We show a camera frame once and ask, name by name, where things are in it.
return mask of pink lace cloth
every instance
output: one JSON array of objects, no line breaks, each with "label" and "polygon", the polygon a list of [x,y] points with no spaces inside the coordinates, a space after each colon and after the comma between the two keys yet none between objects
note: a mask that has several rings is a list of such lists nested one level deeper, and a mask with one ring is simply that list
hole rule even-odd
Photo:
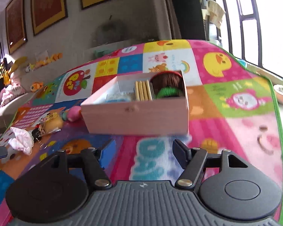
[{"label": "pink lace cloth", "polygon": [[25,89],[20,85],[8,85],[6,88],[2,89],[1,93],[2,93],[2,102],[0,107],[3,107],[12,100],[14,100],[15,98],[23,95],[25,93]]}]

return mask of wooden stick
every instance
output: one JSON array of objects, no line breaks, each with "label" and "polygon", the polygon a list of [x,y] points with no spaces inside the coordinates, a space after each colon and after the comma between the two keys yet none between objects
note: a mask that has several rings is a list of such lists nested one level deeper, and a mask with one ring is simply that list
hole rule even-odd
[{"label": "wooden stick", "polygon": [[138,91],[139,91],[139,99],[140,99],[140,101],[144,101],[145,98],[144,98],[144,92],[142,90],[142,82],[141,81],[138,82]]},{"label": "wooden stick", "polygon": [[146,82],[145,81],[142,81],[142,90],[144,92],[144,98],[145,98],[145,101],[148,101],[149,98],[148,98],[148,93],[147,93],[147,87],[146,87]]},{"label": "wooden stick", "polygon": [[136,81],[135,82],[135,98],[136,98],[136,101],[140,101],[140,98],[139,98],[139,91],[138,91],[138,82]]},{"label": "wooden stick", "polygon": [[146,87],[147,87],[147,94],[148,94],[149,101],[153,101],[149,80],[146,80]]}]

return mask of colorful play mat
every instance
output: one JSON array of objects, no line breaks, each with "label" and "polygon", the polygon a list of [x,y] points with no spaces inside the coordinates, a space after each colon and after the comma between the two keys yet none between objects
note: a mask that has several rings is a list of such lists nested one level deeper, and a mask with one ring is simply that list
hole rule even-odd
[{"label": "colorful play mat", "polygon": [[[172,154],[173,140],[210,153],[230,149],[272,178],[283,190],[283,132],[272,84],[249,72],[223,49],[200,40],[164,40],[117,50],[74,68],[20,107],[13,127],[33,130],[48,113],[80,105],[116,75],[182,70],[189,100],[189,135],[135,137],[89,134],[83,120],[64,123],[61,131],[35,143],[27,156],[13,150],[8,129],[0,138],[8,156],[0,159],[0,226],[12,219],[5,191],[19,176],[58,149],[79,153],[114,139],[118,152],[106,173],[117,180],[176,181],[182,169]],[[80,169],[70,173],[83,178]],[[207,169],[205,178],[218,173]],[[275,219],[283,224],[283,200]]]}]

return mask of pink wooden box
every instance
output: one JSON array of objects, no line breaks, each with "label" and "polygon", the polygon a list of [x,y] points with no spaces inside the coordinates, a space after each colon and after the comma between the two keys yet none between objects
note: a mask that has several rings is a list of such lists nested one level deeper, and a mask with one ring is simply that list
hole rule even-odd
[{"label": "pink wooden box", "polygon": [[188,133],[189,104],[184,97],[105,103],[108,94],[133,92],[135,81],[156,73],[116,76],[82,104],[82,115],[90,133],[116,135],[170,135]]}]

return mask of green mat border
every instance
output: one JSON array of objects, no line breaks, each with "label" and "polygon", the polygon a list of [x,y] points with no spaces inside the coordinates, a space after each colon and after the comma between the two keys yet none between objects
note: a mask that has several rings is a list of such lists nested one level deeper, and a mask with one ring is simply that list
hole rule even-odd
[{"label": "green mat border", "polygon": [[[212,45],[215,45],[216,47],[219,47],[216,44],[211,43],[209,41],[208,41],[208,43],[210,43]],[[271,94],[272,94],[272,100],[273,100],[273,103],[274,103],[274,106],[275,106],[275,116],[277,118],[277,124],[278,124],[278,130],[279,130],[279,136],[280,136],[280,142],[281,142],[282,162],[283,162],[283,128],[282,128],[282,122],[281,122],[281,117],[280,117],[279,105],[278,105],[277,98],[275,96],[275,91],[273,89],[273,85],[272,85],[271,80],[268,77],[266,77],[266,76],[262,76],[262,75],[260,75],[260,74],[258,74],[256,72],[253,72],[253,71],[249,70],[248,68],[244,67],[242,64],[240,64],[237,61],[237,59],[236,59],[236,57],[234,55],[232,55],[231,53],[227,52],[226,50],[224,50],[221,47],[219,47],[219,48],[222,51],[226,52],[228,55],[230,55],[243,69],[245,69],[248,72],[253,73],[253,74],[257,75],[257,76],[260,76],[260,77],[262,77],[262,78],[264,78],[264,79],[266,79],[268,81],[269,88],[270,88],[270,91],[271,91]],[[280,212],[279,223],[283,225],[283,197],[282,197],[282,205],[281,205],[281,212]]]}]

